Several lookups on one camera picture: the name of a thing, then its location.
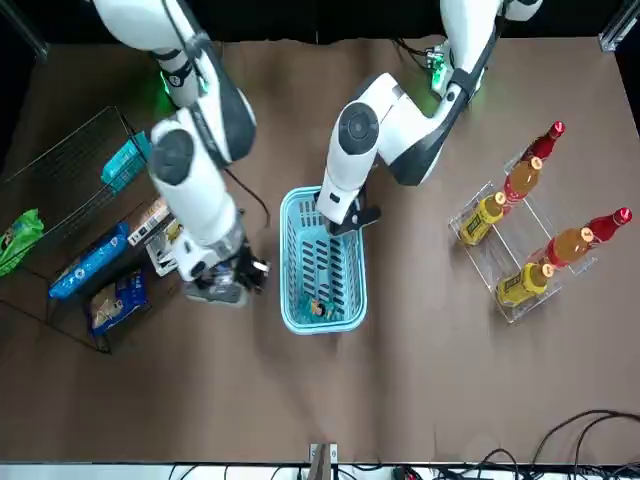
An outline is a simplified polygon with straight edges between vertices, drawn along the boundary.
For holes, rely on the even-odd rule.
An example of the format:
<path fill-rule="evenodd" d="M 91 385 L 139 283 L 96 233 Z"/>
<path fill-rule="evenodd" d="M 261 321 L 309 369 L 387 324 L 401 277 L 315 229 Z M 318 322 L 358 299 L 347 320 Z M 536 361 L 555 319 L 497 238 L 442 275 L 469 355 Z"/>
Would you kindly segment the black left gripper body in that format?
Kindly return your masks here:
<path fill-rule="evenodd" d="M 367 204 L 367 190 L 363 187 L 349 205 L 341 224 L 327 221 L 327 231 L 333 236 L 340 236 L 351 231 L 360 230 L 380 219 L 380 207 Z"/>

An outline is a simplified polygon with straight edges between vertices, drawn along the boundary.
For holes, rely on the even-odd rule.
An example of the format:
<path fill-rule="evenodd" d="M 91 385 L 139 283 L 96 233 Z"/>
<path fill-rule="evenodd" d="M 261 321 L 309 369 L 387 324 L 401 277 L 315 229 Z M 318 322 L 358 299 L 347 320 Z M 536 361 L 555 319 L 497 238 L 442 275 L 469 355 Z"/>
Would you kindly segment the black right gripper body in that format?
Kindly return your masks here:
<path fill-rule="evenodd" d="M 261 294 L 271 271 L 271 264 L 254 255 L 248 241 L 244 241 L 234 257 L 234 280 L 247 291 Z"/>

